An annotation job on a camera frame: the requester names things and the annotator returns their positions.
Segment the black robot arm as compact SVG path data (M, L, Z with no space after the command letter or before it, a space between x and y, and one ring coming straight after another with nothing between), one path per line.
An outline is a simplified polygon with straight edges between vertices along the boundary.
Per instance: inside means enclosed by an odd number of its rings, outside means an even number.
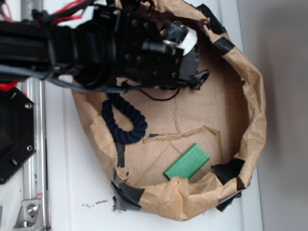
M33 19L0 23L0 89L29 77L85 92L142 89L199 90L209 76L198 71L196 31L180 21L159 28L154 1L139 12L93 0L76 0L53 14L34 10Z

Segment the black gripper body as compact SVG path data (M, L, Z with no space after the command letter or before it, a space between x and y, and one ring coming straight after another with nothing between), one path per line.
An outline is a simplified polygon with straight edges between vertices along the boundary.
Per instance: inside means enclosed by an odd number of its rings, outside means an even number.
M96 5L93 21L106 45L104 83L126 77L144 88L199 90L209 71L198 71L197 32L180 21L156 21L139 13Z

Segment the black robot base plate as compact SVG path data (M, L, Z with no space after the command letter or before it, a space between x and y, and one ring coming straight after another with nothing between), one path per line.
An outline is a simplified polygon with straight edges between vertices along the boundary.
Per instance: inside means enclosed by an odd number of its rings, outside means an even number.
M0 92L0 183L36 151L35 104L18 88Z

